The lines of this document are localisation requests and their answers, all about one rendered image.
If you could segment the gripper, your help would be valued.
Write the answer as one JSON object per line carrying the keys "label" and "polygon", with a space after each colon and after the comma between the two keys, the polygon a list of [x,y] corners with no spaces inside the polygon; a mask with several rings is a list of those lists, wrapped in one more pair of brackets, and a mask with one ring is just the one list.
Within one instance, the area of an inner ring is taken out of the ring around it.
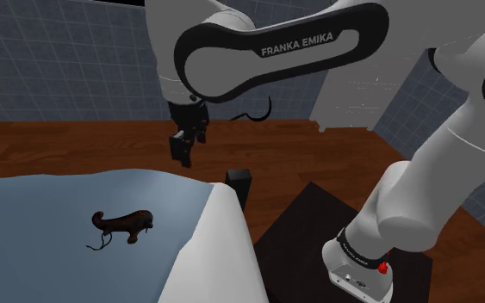
{"label": "gripper", "polygon": [[193,140],[185,137],[184,133],[196,132],[199,143],[206,143],[208,127],[208,108],[205,101],[180,105],[168,103],[171,119],[176,123],[178,132],[169,137],[171,158],[177,160],[185,168],[191,167],[190,152]]}

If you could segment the brown animal figure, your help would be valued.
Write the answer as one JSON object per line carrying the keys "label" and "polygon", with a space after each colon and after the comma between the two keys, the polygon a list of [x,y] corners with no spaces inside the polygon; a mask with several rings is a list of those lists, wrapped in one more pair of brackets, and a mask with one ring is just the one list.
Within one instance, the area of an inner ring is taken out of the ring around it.
{"label": "brown animal figure", "polygon": [[91,217],[93,226],[102,231],[102,244],[99,248],[87,245],[87,248],[94,251],[102,250],[110,244],[114,232],[127,232],[127,243],[135,244],[138,241],[140,232],[148,232],[149,229],[153,229],[153,214],[148,210],[138,210],[118,218],[106,220],[103,218],[103,215],[104,212],[98,211]]}

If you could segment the dark robot stand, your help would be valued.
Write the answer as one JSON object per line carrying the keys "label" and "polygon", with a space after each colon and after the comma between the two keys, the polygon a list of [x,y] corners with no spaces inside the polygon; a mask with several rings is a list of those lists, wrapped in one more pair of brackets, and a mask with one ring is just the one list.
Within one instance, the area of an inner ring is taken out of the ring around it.
{"label": "dark robot stand", "polygon": [[[322,261],[322,245],[358,212],[315,183],[290,203],[254,245],[270,303],[363,303],[333,285]],[[393,249],[390,303],[428,303],[432,259]]]}

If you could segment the bed with blue sheet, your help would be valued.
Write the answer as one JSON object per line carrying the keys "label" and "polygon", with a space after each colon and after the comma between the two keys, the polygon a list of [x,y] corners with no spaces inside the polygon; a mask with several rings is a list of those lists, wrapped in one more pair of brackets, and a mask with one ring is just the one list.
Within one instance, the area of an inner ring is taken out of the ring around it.
{"label": "bed with blue sheet", "polygon": [[[91,217],[153,214],[128,244]],[[156,170],[0,178],[0,303],[269,303],[236,192]]]}

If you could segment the pale grey cabinet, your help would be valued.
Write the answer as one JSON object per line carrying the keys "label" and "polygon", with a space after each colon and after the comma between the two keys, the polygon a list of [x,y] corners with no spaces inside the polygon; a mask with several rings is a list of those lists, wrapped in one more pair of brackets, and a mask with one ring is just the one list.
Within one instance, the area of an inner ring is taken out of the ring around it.
{"label": "pale grey cabinet", "polygon": [[378,51],[329,70],[309,119],[317,122],[320,132],[345,127],[372,130],[422,53],[420,48]]}

